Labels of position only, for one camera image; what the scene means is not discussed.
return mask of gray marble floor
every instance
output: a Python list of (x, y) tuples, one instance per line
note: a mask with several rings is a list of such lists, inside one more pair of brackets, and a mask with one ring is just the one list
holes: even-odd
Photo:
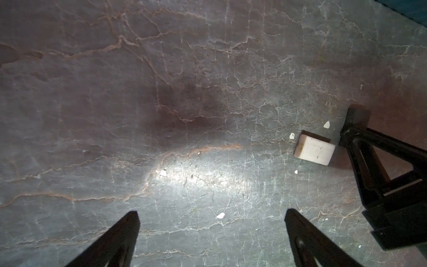
[(365, 266), (427, 265), (380, 249), (344, 150), (292, 155), (301, 130), (337, 144), (352, 103), (426, 149), (426, 28), (370, 0), (15, 0), (0, 21), (1, 266), (63, 266), (130, 210), (132, 266), (294, 266), (288, 208)]

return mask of blue object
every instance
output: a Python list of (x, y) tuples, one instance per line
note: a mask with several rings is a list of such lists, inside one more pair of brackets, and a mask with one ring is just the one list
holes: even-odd
[(376, 0), (403, 16), (427, 27), (427, 0)]

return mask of crack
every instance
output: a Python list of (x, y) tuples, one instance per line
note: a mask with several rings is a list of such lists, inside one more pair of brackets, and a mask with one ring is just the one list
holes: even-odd
[[(296, 144), (296, 141), (292, 141), (292, 140), (286, 140), (284, 138), (280, 138), (280, 139), (264, 139), (263, 141), (260, 141), (258, 143), (251, 143), (251, 146), (258, 146), (258, 145), (265, 145), (266, 143), (268, 144), (280, 144), (280, 143), (286, 143), (286, 144)], [(284, 151), (284, 152), (292, 152), (294, 149), (291, 147), (290, 150)]]
[(356, 212), (358, 212), (358, 211), (360, 211), (360, 209), (363, 209), (363, 206), (362, 205), (360, 205), (357, 209), (355, 209), (354, 211), (352, 211), (351, 213), (349, 213), (349, 214), (347, 214), (347, 215), (343, 215), (343, 214), (341, 214), (341, 213), (333, 213), (333, 212), (330, 212), (330, 213), (325, 213), (325, 212), (323, 212), (323, 211), (320, 211), (319, 212), (319, 214), (317, 214), (317, 216), (316, 217), (314, 217), (314, 218), (312, 218), (311, 220), (310, 220), (310, 222), (312, 222), (312, 221), (315, 221), (315, 220), (317, 220), (317, 219), (319, 219), (321, 216), (323, 216), (323, 215), (329, 215), (329, 216), (334, 216), (334, 217), (342, 217), (342, 220), (344, 220), (344, 219), (347, 219), (348, 217), (357, 217), (357, 216), (359, 216), (360, 214), (361, 214), (361, 212), (360, 213), (358, 213), (358, 214), (356, 214), (356, 215), (353, 215), (353, 214), (355, 214)]
[(188, 156), (191, 156), (191, 155), (199, 153), (199, 152), (207, 153), (211, 150), (239, 150), (242, 148), (243, 147), (239, 143), (235, 143), (235, 144), (231, 144), (231, 145), (223, 145), (223, 146), (214, 146), (214, 147), (205, 146), (205, 147), (196, 148), (196, 149), (191, 150), (188, 153)]
[(5, 182), (17, 182), (17, 181), (22, 181), (22, 180), (30, 179), (30, 178), (40, 179), (41, 175), (46, 174), (46, 173), (49, 173), (49, 172), (51, 172), (51, 171), (58, 171), (58, 170), (68, 169), (68, 168), (71, 168), (71, 167), (80, 167), (80, 166), (83, 166), (83, 165), (85, 165), (85, 164), (87, 164), (87, 163), (96, 162), (96, 161), (98, 161), (98, 160), (100, 160), (100, 159), (108, 159), (108, 157), (106, 157), (106, 156), (99, 156), (99, 157), (97, 157), (97, 158), (95, 158), (95, 159), (92, 159), (92, 160), (86, 160), (85, 162), (82, 162), (82, 163), (78, 163), (78, 164), (71, 164), (71, 165), (67, 165), (67, 166), (61, 166), (61, 167), (58, 167), (58, 168), (50, 168), (50, 169), (47, 169), (47, 170), (41, 171), (41, 172), (39, 172), (38, 174), (30, 174), (30, 175), (24, 176), (24, 177), (19, 178), (19, 179), (14, 179), (14, 180), (3, 180), (3, 181), (5, 181)]
[(178, 230), (175, 230), (175, 231), (153, 231), (153, 230), (150, 230), (150, 231), (145, 231), (143, 234), (138, 234), (138, 236), (143, 236), (143, 235), (165, 235), (165, 234), (170, 235), (170, 234), (174, 234), (174, 233), (177, 233), (177, 232), (183, 232), (183, 231), (198, 232), (198, 231), (201, 231), (201, 230), (209, 230), (210, 228), (212, 228), (212, 227), (214, 227), (216, 225), (221, 225), (221, 226), (224, 227), (224, 226), (226, 226), (228, 224), (234, 223), (234, 222), (239, 221), (239, 220), (256, 220), (256, 219), (254, 219), (254, 218), (239, 217), (239, 218), (236, 218), (236, 219), (234, 219), (232, 221), (228, 221), (226, 223), (222, 223), (222, 222), (218, 221), (218, 222), (216, 222), (214, 224), (211, 224), (211, 225), (208, 225), (208, 226), (204, 226), (204, 227), (198, 227), (198, 228), (193, 228), (193, 227), (188, 226), (188, 227), (185, 227), (185, 228), (182, 228), (182, 229), (178, 229)]
[(152, 17), (154, 17), (157, 14), (160, 14), (162, 12), (168, 12), (168, 13), (174, 14), (174, 15), (183, 15), (183, 16), (188, 15), (188, 16), (199, 18), (199, 19), (204, 20), (204, 21), (207, 20), (207, 18), (205, 18), (203, 16), (200, 16), (198, 14), (194, 14), (194, 13), (191, 13), (191, 12), (177, 12), (177, 11), (172, 11), (172, 10), (169, 10), (169, 9), (166, 9), (166, 8), (160, 8), (159, 10), (156, 10), (154, 12), (150, 12), (150, 11), (147, 10), (147, 12), (149, 12)]
[(9, 202), (7, 202), (6, 204), (0, 205), (0, 208), (5, 208), (10, 206), (15, 200), (22, 198), (22, 197), (37, 197), (37, 196), (45, 196), (45, 197), (55, 197), (55, 198), (62, 198), (62, 199), (66, 199), (69, 200), (71, 202), (76, 202), (76, 201), (89, 201), (89, 200), (122, 200), (122, 201), (128, 201), (129, 199), (131, 199), (131, 197), (137, 197), (139, 195), (142, 195), (145, 190), (148, 188), (148, 179), (145, 183), (145, 185), (141, 186), (140, 189), (138, 189), (138, 191), (134, 194), (130, 194), (126, 197), (88, 197), (88, 198), (74, 198), (70, 195), (66, 195), (66, 194), (60, 194), (60, 193), (55, 193), (55, 192), (37, 192), (37, 193), (30, 193), (30, 194), (20, 194), (15, 196), (14, 198), (12, 198)]
[(158, 251), (156, 251), (156, 252), (150, 252), (150, 253), (141, 253), (141, 254), (138, 254), (138, 255), (135, 255), (134, 257), (136, 257), (136, 258), (138, 258), (138, 257), (148, 257), (148, 256), (153, 256), (153, 255), (156, 255), (156, 254), (159, 254), (159, 253), (161, 253), (161, 254), (176, 254), (176, 253), (178, 253), (178, 254), (181, 254), (181, 255), (183, 255), (183, 256), (185, 256), (185, 257), (188, 257), (188, 258), (197, 258), (197, 257), (195, 257), (195, 256), (192, 256), (192, 255), (189, 255), (189, 254), (187, 254), (187, 253), (184, 253), (184, 252), (181, 252), (181, 251), (179, 251), (179, 250), (177, 250), (177, 249), (173, 249), (173, 250), (166, 250), (166, 251), (160, 251), (160, 250), (158, 250)]
[(62, 56), (66, 59), (76, 59), (82, 56), (88, 56), (90, 54), (93, 54), (95, 52), (109, 52), (111, 50), (114, 49), (120, 49), (122, 47), (122, 42), (125, 41), (127, 44), (132, 44), (131, 42), (127, 41), (126, 38), (122, 35), (119, 36), (119, 41), (116, 44), (110, 44), (104, 48), (100, 48), (100, 49), (90, 49), (90, 50), (85, 50), (73, 55), (68, 55), (64, 52), (61, 51), (56, 51), (56, 50), (51, 50), (51, 51), (47, 51), (47, 52), (42, 52), (43, 54), (49, 54), (49, 55), (53, 55), (53, 56)]
[(82, 244), (87, 244), (87, 243), (91, 243), (91, 242), (95, 241), (101, 235), (103, 235), (105, 232), (107, 232), (107, 230), (108, 229), (104, 229), (104, 230), (99, 231), (99, 232), (89, 232), (89, 233), (82, 234), (82, 235), (95, 234), (93, 237), (86, 239), (86, 240), (82, 240), (82, 241), (73, 241), (72, 239), (70, 240), (70, 239), (44, 238), (41, 240), (22, 241), (22, 242), (14, 243), (10, 246), (3, 245), (3, 246), (0, 246), (0, 250), (13, 249), (13, 247), (15, 247), (15, 246), (40, 248), (40, 247), (52, 246), (52, 245), (55, 245), (55, 246), (56, 245), (64, 245), (64, 246), (82, 245)]

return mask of white debris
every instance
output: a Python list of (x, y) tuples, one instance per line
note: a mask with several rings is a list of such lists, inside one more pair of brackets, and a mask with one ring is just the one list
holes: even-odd
[(335, 145), (325, 141), (301, 135), (295, 148), (294, 156), (327, 166), (332, 158)]
[(222, 219), (222, 218), (224, 218), (224, 216), (225, 216), (225, 213), (221, 212), (220, 214), (217, 215), (217, 218)]

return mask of white eraser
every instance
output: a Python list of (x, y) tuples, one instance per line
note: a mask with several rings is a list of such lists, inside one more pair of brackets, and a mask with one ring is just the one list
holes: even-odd
[(301, 135), (296, 145), (294, 156), (327, 166), (334, 150), (335, 145), (333, 144), (307, 135)]

